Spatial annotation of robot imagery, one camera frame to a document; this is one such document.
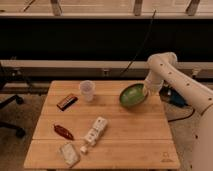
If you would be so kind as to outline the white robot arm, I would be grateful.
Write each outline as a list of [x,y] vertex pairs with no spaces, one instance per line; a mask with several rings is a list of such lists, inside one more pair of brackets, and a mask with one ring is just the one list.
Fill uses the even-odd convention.
[[192,171],[213,171],[213,90],[175,68],[173,52],[148,58],[149,73],[144,80],[149,93],[158,93],[164,82],[171,85],[200,115],[192,157]]

